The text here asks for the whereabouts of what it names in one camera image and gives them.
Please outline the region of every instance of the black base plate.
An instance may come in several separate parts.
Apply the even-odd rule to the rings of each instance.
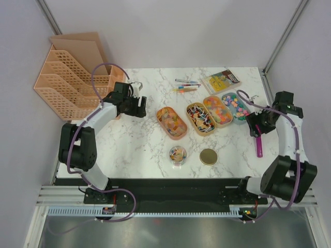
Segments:
[[[229,205],[266,205],[267,199],[243,191],[241,179],[111,179],[109,189],[130,190],[136,197],[137,213],[229,212]],[[113,204],[116,212],[133,208],[132,197],[125,192],[100,194],[86,190],[85,204]]]

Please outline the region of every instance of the robotic arm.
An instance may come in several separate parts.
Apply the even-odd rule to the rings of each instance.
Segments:
[[[279,155],[262,178],[246,178],[246,180],[247,191],[253,194],[263,193],[290,201],[292,193],[296,191],[293,202],[299,203],[311,186],[317,174],[317,167],[309,164],[306,157],[301,132],[304,115],[302,108],[293,105],[293,95],[286,91],[276,93],[272,109],[279,113],[265,108],[259,114],[252,113],[246,117],[251,136],[259,137],[276,129],[279,138]],[[300,159],[300,177],[296,187],[297,154]]]
[[[116,82],[114,91],[103,99],[103,106],[100,104],[96,114],[93,111],[77,125],[66,123],[62,127],[58,159],[67,164],[69,147],[73,136],[83,122],[75,141],[80,140],[80,145],[75,144],[71,153],[70,168],[81,173],[92,185],[104,190],[108,184],[106,177],[100,170],[97,160],[97,146],[95,136],[111,120],[123,113],[135,117],[146,116],[146,97],[139,98],[139,92],[143,85],[140,82],[131,84]]]

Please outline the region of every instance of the gray wall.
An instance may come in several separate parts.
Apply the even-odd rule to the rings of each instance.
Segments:
[[[98,31],[124,68],[263,67],[299,0],[46,0],[63,33]]]
[[[52,31],[35,0],[0,1],[0,247],[23,246],[62,121],[34,92]]]
[[[274,92],[294,92],[303,108],[305,150],[319,170],[313,188],[331,234],[330,10],[330,0],[310,1],[268,78]]]

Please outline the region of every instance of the small round container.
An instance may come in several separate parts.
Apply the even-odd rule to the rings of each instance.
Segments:
[[[169,151],[169,159],[174,166],[182,166],[186,161],[187,153],[183,146],[174,146]]]

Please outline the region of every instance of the metal floor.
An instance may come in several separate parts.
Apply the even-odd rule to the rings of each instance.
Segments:
[[[47,222],[54,232],[62,232],[87,219],[49,216]],[[271,209],[265,218],[245,225],[225,218],[132,218],[120,223],[89,222],[62,236],[45,229],[41,248],[316,247],[304,210]]]

